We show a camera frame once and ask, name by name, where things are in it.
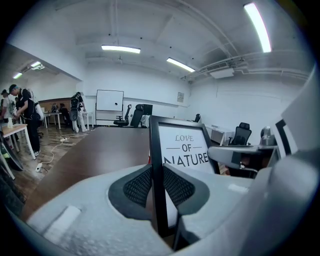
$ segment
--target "picture frame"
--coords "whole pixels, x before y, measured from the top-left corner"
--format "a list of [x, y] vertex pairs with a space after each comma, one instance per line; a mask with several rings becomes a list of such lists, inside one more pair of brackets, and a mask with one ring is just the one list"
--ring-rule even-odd
[[[206, 146], [209, 148], [213, 144], [210, 140], [210, 136], [206, 129], [206, 126], [202, 123], [173, 119], [162, 116], [150, 116], [149, 119], [149, 143], [150, 143], [150, 163], [152, 164], [152, 195], [153, 195], [153, 212], [156, 218], [156, 226], [158, 234], [161, 237], [167, 237], [175, 232], [175, 227], [168, 226], [168, 216], [167, 216], [167, 204], [166, 204], [166, 194], [165, 187], [163, 185], [164, 181], [164, 171], [163, 171], [163, 160], [162, 160], [162, 150], [161, 150], [161, 138], [159, 132], [159, 126], [169, 125], [178, 128], [190, 128], [199, 129], [202, 131]], [[210, 159], [208, 161], [212, 166], [215, 174], [220, 174], [218, 162]]]

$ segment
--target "long table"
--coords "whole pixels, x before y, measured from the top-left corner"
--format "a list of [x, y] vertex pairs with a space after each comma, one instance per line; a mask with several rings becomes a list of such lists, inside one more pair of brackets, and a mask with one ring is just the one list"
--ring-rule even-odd
[[81, 180], [147, 164], [148, 159], [149, 129], [98, 127], [40, 181], [27, 199], [21, 218], [27, 220], [43, 204]]

